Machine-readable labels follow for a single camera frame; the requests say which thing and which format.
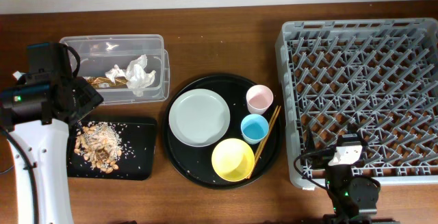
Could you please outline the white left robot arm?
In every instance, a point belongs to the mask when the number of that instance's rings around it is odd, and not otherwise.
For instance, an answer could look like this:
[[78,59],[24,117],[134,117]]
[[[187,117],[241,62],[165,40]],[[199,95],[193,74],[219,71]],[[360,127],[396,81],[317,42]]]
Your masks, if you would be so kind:
[[19,223],[72,223],[66,150],[71,126],[102,96],[82,77],[1,92],[1,133],[14,156]]

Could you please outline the large white tissue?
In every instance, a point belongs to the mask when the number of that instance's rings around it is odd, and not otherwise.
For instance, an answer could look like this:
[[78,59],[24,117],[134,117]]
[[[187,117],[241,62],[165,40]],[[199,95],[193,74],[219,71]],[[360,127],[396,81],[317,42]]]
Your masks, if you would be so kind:
[[149,87],[155,81],[156,71],[150,73],[145,71],[148,64],[146,55],[141,55],[136,60],[132,60],[126,69],[120,69],[117,64],[112,69],[105,73],[107,78],[114,81],[117,77],[124,77],[127,80],[127,87],[132,89],[133,94],[137,97],[142,97],[143,88]]

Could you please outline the gold snack wrapper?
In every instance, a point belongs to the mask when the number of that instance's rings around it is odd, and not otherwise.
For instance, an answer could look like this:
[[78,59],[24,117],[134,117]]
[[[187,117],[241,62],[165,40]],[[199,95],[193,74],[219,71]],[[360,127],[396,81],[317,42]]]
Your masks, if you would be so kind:
[[127,86],[127,80],[124,77],[117,77],[114,81],[107,77],[84,77],[84,79],[96,89]]

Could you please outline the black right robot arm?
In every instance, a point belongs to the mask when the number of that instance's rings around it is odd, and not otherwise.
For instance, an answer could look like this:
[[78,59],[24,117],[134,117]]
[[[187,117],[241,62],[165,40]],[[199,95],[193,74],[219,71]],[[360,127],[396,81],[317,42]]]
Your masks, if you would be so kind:
[[368,176],[352,173],[368,143],[360,135],[357,126],[347,125],[347,132],[339,135],[334,144],[323,149],[313,145],[313,132],[307,136],[309,148],[303,158],[317,169],[324,169],[324,189],[333,204],[333,214],[322,217],[324,223],[371,223],[377,213],[380,183]]

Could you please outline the grey round plate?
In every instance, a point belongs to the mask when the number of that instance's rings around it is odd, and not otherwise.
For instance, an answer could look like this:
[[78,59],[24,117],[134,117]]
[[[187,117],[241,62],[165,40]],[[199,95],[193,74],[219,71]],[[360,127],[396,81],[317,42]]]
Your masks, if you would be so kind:
[[170,107],[168,122],[172,134],[183,144],[206,147],[225,135],[231,112],[218,93],[197,88],[176,98]]

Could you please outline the peanut and rice scraps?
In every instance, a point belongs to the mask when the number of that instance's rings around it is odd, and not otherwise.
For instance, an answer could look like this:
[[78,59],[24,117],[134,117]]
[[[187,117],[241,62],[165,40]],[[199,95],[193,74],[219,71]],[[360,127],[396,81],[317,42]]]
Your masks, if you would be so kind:
[[127,138],[127,123],[106,121],[79,122],[76,128],[74,153],[83,158],[92,170],[110,174],[120,169],[123,160],[136,158]]

